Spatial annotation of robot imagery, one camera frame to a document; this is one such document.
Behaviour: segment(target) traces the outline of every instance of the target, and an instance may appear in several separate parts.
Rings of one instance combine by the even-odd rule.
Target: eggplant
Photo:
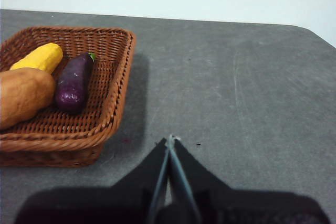
[[[83,52],[69,60],[57,80],[55,103],[58,109],[78,114],[86,106],[95,58],[93,53]]]

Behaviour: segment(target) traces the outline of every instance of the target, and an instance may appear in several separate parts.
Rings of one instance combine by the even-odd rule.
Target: potato
[[[31,119],[53,101],[55,81],[35,68],[0,73],[0,130]]]

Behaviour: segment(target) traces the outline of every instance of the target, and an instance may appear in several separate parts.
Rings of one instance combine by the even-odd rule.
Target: yellow squash
[[[62,58],[62,48],[55,43],[48,43],[36,48],[25,58],[14,63],[10,70],[18,68],[37,68],[52,73]]]

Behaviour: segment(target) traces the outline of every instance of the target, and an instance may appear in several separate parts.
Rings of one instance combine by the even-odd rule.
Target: wicker basket
[[[64,58],[55,79],[72,57],[94,52],[89,99],[79,115],[68,115],[54,105],[34,118],[0,132],[1,166],[67,166],[92,164],[104,142],[117,130],[135,46],[135,34],[120,28],[28,27],[1,44],[0,71],[33,49],[54,42]]]

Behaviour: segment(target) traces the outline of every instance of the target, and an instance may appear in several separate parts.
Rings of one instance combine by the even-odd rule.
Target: table surface
[[[336,49],[288,25],[1,10],[1,41],[35,25],[137,35],[117,133],[82,168],[1,168],[1,221],[56,186],[111,186],[173,133],[232,188],[316,199],[336,223]]]

